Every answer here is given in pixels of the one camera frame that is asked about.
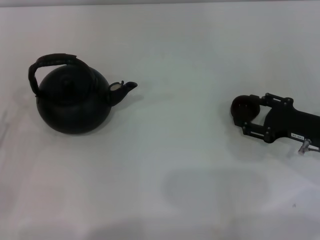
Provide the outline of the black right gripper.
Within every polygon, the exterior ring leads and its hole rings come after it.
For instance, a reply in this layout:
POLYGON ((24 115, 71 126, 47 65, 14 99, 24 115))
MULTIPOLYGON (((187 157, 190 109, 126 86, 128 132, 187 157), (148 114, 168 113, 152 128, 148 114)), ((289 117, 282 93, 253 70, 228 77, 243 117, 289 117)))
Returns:
POLYGON ((308 139, 312 146, 320 147, 318 115, 295 109, 293 99, 290 97, 280 97, 271 93, 266 93, 262 97, 251 94, 249 97, 255 103, 271 109, 263 125, 234 118, 234 125, 240 127, 244 135, 263 140, 268 144, 279 138, 290 138, 300 142, 308 139))

